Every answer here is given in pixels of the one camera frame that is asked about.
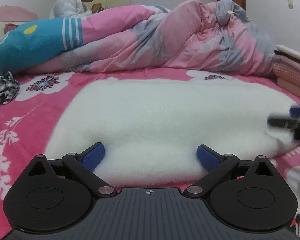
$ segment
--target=white stripe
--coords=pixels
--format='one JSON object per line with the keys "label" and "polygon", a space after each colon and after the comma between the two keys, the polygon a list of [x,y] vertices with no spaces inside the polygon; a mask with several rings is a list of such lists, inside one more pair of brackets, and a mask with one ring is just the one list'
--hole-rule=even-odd
{"label": "white stripe", "polygon": [[75,32],[77,33],[77,45],[80,45],[80,37],[79,37],[79,23],[78,23],[78,19],[74,19],[75,21]]}
{"label": "white stripe", "polygon": [[69,19],[69,39],[70,39],[71,49],[73,49],[71,19]]}
{"label": "white stripe", "polygon": [[62,22],[62,40],[63,40],[63,47],[65,48],[65,51],[67,51],[68,48],[66,43],[66,18],[63,18],[63,22]]}

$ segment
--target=girl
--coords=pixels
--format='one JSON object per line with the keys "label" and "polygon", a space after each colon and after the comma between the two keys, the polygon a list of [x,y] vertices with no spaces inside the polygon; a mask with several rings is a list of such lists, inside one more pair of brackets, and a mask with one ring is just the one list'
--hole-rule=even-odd
{"label": "girl", "polygon": [[50,19],[53,18],[86,18],[94,13],[103,11],[100,3],[94,4],[89,10],[84,2],[93,0],[57,0],[50,12]]}

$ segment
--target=pink bed sheet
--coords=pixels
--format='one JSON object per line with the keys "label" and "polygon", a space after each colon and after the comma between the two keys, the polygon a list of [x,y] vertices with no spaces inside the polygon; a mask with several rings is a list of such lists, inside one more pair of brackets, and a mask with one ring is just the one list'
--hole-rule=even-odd
{"label": "pink bed sheet", "polygon": [[[146,68],[121,73],[70,72],[17,78],[21,85],[20,93],[8,105],[0,106],[0,239],[11,230],[2,208],[6,193],[31,159],[44,152],[61,114],[85,85],[109,77],[120,80],[156,78],[182,81],[193,78],[205,80],[206,72],[196,73],[196,76],[193,74],[189,76],[184,69]],[[271,87],[300,104],[299,98],[279,88],[274,81],[257,77],[237,75],[234,77],[245,82]],[[298,198],[298,213],[293,220],[291,230],[300,237],[300,146],[286,155],[274,158],[272,163]],[[180,187],[184,190],[192,183],[189,181],[184,185],[162,185],[162,187]]]}

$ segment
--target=sweater sleeve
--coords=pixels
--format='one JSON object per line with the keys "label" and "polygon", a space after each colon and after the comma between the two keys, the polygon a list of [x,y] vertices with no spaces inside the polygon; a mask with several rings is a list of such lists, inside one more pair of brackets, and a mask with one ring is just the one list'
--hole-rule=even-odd
{"label": "sweater sleeve", "polygon": [[92,15],[92,11],[78,14],[75,0],[61,0],[55,7],[55,17],[63,18],[85,18]]}

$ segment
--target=yellow teardrop shape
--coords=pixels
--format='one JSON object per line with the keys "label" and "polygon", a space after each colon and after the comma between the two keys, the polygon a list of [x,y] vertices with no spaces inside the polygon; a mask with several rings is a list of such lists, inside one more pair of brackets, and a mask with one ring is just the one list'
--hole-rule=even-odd
{"label": "yellow teardrop shape", "polygon": [[36,30],[36,28],[37,28],[37,25],[33,25],[33,26],[27,28],[25,30],[25,34],[31,34],[31,33],[33,33]]}

